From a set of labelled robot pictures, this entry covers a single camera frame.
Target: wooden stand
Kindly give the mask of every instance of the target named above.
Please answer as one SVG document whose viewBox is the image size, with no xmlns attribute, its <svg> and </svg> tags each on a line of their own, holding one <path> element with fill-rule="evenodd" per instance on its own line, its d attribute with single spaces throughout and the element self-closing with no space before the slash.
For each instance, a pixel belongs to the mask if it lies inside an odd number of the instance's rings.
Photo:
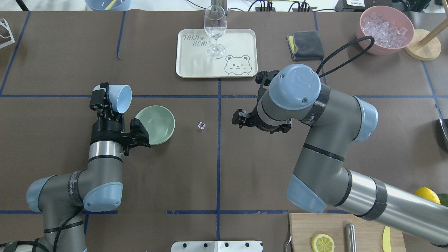
<svg viewBox="0 0 448 252">
<path fill-rule="evenodd" d="M 448 10 L 446 0 L 443 1 L 445 11 Z M 437 58 L 442 50 L 442 45 L 436 37 L 448 27 L 448 18 L 445 19 L 432 32 L 423 29 L 414 29 L 414 38 L 405 47 L 405 51 L 412 57 L 421 61 L 431 61 Z"/>
</svg>

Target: table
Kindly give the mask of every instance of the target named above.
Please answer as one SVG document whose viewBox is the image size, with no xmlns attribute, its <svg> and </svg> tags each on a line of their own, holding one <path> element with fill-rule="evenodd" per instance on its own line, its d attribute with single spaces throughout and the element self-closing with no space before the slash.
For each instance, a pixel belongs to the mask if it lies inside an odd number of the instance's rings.
<svg viewBox="0 0 448 252">
<path fill-rule="evenodd" d="M 90 11 L 91 9 L 86 5 L 84 0 L 23 0 L 29 10 L 37 11 Z M 210 5 L 210 0 L 193 0 L 195 4 L 207 7 Z M 310 6 L 317 7 L 318 9 L 334 9 L 338 0 L 308 0 L 307 3 Z M 228 8 L 240 8 L 247 11 L 252 4 L 251 0 L 228 0 Z M 276 2 L 274 7 L 276 11 L 288 11 L 291 3 L 288 2 Z M 132 0 L 129 9 L 141 9 L 141 10 L 199 10 L 197 6 L 188 3 L 186 0 Z M 0 10 L 21 10 L 15 0 L 3 0 L 0 2 Z M 425 13 L 445 13 L 443 6 L 436 5 L 433 1 L 429 6 L 424 9 Z"/>
<path fill-rule="evenodd" d="M 16 37 L 0 51 L 0 237 L 42 236 L 42 215 L 28 210 L 36 179 L 85 169 L 94 86 L 128 84 L 134 97 L 126 125 L 149 105 L 176 118 L 172 138 L 135 148 L 123 160 L 123 198 L 108 213 L 85 213 L 89 251 L 169 251 L 174 241 L 262 240 L 281 251 L 288 213 L 304 213 L 285 197 L 308 127 L 293 122 L 270 135 L 231 124 L 238 108 L 251 110 L 254 78 L 182 79 L 175 73 L 177 34 L 203 26 L 193 12 L 0 12 Z M 411 13 L 431 30 L 445 14 Z M 355 39 L 360 13 L 239 13 L 229 28 L 256 33 L 258 69 L 292 64 L 285 36 L 318 30 L 325 55 Z M 446 32 L 440 34 L 448 43 Z M 330 70 L 356 55 L 353 46 L 332 58 Z M 421 186 L 448 192 L 448 154 L 437 143 L 435 121 L 448 117 L 448 49 L 422 63 L 403 50 L 363 55 L 326 76 L 331 88 L 357 95 L 379 112 L 376 131 L 353 143 L 345 167 L 409 192 Z M 320 60 L 303 62 L 313 69 Z M 197 124 L 206 124 L 199 130 Z M 329 207 L 327 212 L 338 210 Z M 404 235 L 408 252 L 443 251 Z"/>
</svg>

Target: robotic arm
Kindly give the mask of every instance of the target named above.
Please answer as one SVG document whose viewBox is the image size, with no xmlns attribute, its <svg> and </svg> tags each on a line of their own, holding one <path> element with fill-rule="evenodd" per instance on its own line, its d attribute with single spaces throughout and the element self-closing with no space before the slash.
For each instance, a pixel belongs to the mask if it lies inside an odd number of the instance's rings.
<svg viewBox="0 0 448 252">
<path fill-rule="evenodd" d="M 447 207 L 342 167 L 351 142 L 375 130 L 373 105 L 321 84 L 306 65 L 262 71 L 255 81 L 257 105 L 237 110 L 233 124 L 286 133 L 295 118 L 311 127 L 288 186 L 291 202 L 313 213 L 333 205 L 448 248 Z"/>
<path fill-rule="evenodd" d="M 34 212 L 43 213 L 44 237 L 36 239 L 49 251 L 87 252 L 81 210 L 111 211 L 121 203 L 122 157 L 136 146 L 151 147 L 141 122 L 131 120 L 124 133 L 124 115 L 113 110 L 109 84 L 92 92 L 90 108 L 98 120 L 92 126 L 89 161 L 86 170 L 53 175 L 31 184 L 26 201 Z M 0 252 L 45 251 L 43 248 L 12 242 Z"/>
</svg>

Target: wine glass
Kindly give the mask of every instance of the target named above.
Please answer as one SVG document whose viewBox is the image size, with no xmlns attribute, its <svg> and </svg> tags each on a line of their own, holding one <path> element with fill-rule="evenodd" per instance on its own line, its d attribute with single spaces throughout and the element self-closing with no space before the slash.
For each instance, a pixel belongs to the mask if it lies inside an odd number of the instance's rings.
<svg viewBox="0 0 448 252">
<path fill-rule="evenodd" d="M 207 49 L 208 56 L 212 59 L 222 58 L 225 54 L 225 48 L 218 44 L 218 38 L 222 37 L 227 29 L 227 19 L 221 6 L 212 5 L 205 10 L 204 29 L 208 36 L 216 40 L 216 43 Z"/>
</svg>

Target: wooden cutting board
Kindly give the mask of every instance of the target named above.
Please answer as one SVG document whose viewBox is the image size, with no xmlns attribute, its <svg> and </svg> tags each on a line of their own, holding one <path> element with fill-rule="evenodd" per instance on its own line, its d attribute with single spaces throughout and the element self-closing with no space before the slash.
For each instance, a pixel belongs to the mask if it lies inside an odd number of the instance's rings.
<svg viewBox="0 0 448 252">
<path fill-rule="evenodd" d="M 355 225 L 356 248 L 360 252 L 383 252 L 384 225 L 365 221 L 352 214 L 344 213 L 290 213 L 289 226 L 293 236 L 295 252 L 312 252 L 311 239 L 317 234 L 327 234 L 335 243 L 335 252 L 347 251 L 345 225 Z M 392 252 L 406 252 L 403 233 L 390 229 Z"/>
</svg>

